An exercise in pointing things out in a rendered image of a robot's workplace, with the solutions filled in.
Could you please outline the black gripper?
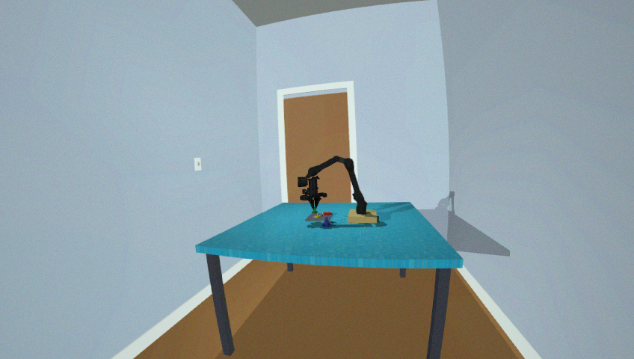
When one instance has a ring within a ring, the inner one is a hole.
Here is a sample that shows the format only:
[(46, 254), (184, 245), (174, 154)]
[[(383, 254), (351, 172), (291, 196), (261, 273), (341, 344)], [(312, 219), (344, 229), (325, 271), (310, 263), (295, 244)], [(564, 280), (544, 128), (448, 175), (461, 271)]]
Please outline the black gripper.
[(318, 203), (321, 200), (320, 197), (327, 197), (327, 194), (324, 192), (318, 193), (318, 186), (309, 186), (308, 189), (310, 190), (310, 193), (308, 194), (309, 196), (301, 195), (300, 200), (308, 200), (310, 202), (312, 209), (314, 209), (314, 201), (315, 201), (315, 207), (317, 208)]

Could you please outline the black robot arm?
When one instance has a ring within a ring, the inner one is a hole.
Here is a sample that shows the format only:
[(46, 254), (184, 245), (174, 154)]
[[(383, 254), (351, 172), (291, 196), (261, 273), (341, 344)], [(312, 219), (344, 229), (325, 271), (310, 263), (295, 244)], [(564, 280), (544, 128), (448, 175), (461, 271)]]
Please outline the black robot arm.
[[(354, 200), (357, 201), (356, 213), (366, 214), (367, 202), (364, 200), (364, 197), (360, 192), (360, 187), (358, 185), (356, 174), (354, 172), (353, 159), (350, 159), (350, 158), (345, 159), (343, 157), (334, 156), (332, 159), (329, 159), (320, 165), (309, 168), (308, 174), (305, 177), (298, 177), (298, 187), (306, 187), (308, 185), (307, 180), (309, 180), (309, 186), (317, 186), (317, 180), (319, 180), (320, 178), (318, 176), (316, 177), (314, 176), (318, 174), (321, 170), (334, 164), (335, 162), (343, 163), (346, 169), (348, 170), (349, 176), (351, 178), (351, 183), (354, 188), (354, 194), (353, 194)], [(310, 177), (312, 177), (312, 179), (309, 179)]]

